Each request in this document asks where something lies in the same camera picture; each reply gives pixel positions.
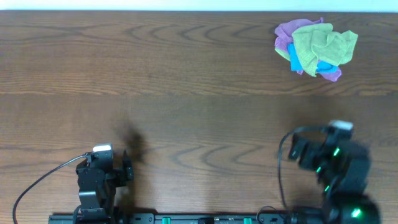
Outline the light green microfiber cloth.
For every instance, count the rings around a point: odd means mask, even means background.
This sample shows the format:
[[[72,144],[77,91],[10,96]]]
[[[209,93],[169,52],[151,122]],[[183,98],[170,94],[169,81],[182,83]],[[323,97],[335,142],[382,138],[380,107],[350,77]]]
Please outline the light green microfiber cloth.
[[[350,62],[358,34],[350,30],[335,32],[332,24],[320,23],[298,28],[292,33],[292,38],[303,70],[314,77],[319,61],[333,66]]]

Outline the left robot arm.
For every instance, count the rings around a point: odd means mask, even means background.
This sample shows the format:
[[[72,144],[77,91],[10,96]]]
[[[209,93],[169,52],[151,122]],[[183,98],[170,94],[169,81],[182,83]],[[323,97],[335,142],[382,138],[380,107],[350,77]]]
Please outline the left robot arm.
[[[113,151],[87,152],[76,167],[80,205],[72,216],[73,223],[119,223],[114,206],[116,189],[134,179],[132,162],[123,152],[122,166],[113,167]]]

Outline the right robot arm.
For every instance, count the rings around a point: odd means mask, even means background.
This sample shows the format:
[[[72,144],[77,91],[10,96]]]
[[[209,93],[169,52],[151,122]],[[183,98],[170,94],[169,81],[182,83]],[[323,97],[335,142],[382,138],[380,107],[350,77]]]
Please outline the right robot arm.
[[[379,224],[378,206],[364,191],[371,168],[369,150],[351,134],[329,134],[324,142],[293,135],[290,160],[313,171],[323,186],[320,208],[296,207],[286,223]]]

